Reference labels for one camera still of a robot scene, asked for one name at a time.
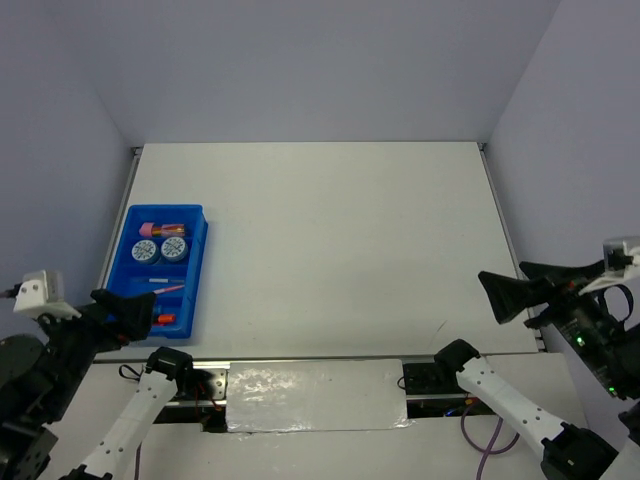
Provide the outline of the orange-capped black highlighter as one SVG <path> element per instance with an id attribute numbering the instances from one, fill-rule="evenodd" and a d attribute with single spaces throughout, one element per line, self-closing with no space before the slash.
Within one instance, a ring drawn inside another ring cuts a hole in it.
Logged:
<path id="1" fill-rule="evenodd" d="M 154 326 L 171 325 L 176 322 L 176 315 L 172 313 L 158 314 L 153 317 Z"/>

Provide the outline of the orange clear pen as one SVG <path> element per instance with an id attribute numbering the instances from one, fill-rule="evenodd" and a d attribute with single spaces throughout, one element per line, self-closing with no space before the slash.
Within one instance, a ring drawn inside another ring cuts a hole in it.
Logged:
<path id="1" fill-rule="evenodd" d="M 180 291 L 182 289 L 184 289 L 185 285 L 172 285 L 172 286 L 166 286 L 166 287 L 162 287 L 159 289 L 155 289 L 152 291 L 152 293 L 156 294 L 156 295 L 162 295 L 162 294 L 166 294 L 166 293 L 171 293 L 174 291 Z"/>

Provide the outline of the blue white round jar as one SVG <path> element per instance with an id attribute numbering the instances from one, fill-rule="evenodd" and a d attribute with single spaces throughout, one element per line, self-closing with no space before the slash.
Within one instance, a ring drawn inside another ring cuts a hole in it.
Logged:
<path id="1" fill-rule="evenodd" d="M 160 256 L 158 245 L 151 239 L 139 240 L 131 248 L 132 259 L 141 265 L 153 265 Z"/>

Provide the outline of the pink pen bundle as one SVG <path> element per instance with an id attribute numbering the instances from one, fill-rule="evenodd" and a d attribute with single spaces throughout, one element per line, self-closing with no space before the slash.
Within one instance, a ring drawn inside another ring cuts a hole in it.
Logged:
<path id="1" fill-rule="evenodd" d="M 184 224 L 158 224 L 154 222 L 144 222 L 140 226 L 138 232 L 143 238 L 185 237 L 186 227 Z"/>

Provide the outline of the grey clear pen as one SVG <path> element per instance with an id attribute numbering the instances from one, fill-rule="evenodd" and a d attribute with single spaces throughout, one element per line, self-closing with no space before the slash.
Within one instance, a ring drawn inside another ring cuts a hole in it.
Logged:
<path id="1" fill-rule="evenodd" d="M 150 284 L 167 284 L 167 285 L 182 285 L 185 283 L 185 280 L 182 279 L 171 279 L 171 278 L 134 278 L 132 280 L 134 283 L 150 283 Z"/>

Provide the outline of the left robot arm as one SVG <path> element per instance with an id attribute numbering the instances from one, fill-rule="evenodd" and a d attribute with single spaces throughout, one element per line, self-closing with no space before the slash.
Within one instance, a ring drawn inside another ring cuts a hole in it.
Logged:
<path id="1" fill-rule="evenodd" d="M 42 343 L 32 335 L 14 335 L 1 342 L 1 476 L 36 479 L 57 442 L 49 425 L 63 419 L 97 354 L 148 336 L 158 294 L 121 297 L 99 289 L 92 291 L 92 303 L 75 308 L 29 281 L 5 295 L 14 299 L 15 312 L 35 320 L 48 338 Z M 68 478 L 121 478 L 165 405 L 189 396 L 195 378 L 189 354 L 156 350 L 129 403 Z"/>

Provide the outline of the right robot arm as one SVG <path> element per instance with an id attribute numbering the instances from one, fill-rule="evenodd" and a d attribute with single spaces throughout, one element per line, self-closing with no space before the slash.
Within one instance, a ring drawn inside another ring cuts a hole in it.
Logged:
<path id="1" fill-rule="evenodd" d="M 482 271 L 482 284 L 498 323 L 541 307 L 526 321 L 552 326 L 612 397 L 639 399 L 639 329 L 614 317 L 603 297 L 639 274 L 639 258 L 624 254 L 583 267 L 523 262 L 524 278 Z M 515 366 L 483 356 L 455 340 L 435 356 L 435 380 L 446 391 L 462 389 L 519 435 L 547 479 L 636 479 L 639 476 L 639 408 L 619 416 L 627 431 L 620 449 L 578 423 L 566 362 L 556 354 L 517 355 Z"/>

